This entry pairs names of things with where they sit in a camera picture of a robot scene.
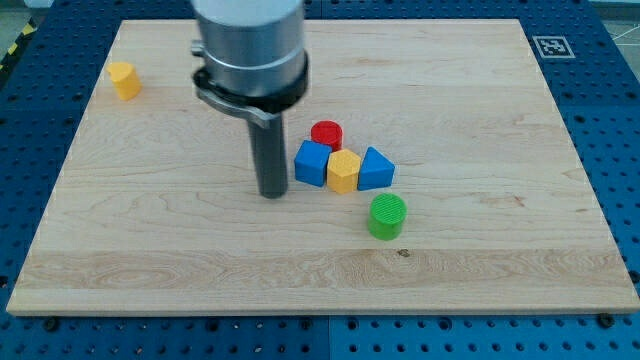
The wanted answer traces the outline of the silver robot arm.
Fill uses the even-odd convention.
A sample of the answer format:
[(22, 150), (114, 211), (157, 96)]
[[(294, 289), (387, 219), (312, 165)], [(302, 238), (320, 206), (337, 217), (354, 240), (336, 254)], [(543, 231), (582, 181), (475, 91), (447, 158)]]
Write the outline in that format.
[(282, 113), (308, 85), (302, 0), (192, 0), (200, 38), (191, 53), (198, 98), (247, 121), (260, 194), (288, 189)]

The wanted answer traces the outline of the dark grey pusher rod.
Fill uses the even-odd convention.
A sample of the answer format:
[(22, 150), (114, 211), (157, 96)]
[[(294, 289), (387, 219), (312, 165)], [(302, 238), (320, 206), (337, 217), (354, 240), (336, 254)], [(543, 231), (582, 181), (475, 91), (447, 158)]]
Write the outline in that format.
[(288, 189), (282, 115), (270, 120), (267, 128), (249, 123), (248, 129), (259, 192), (268, 199), (280, 198)]

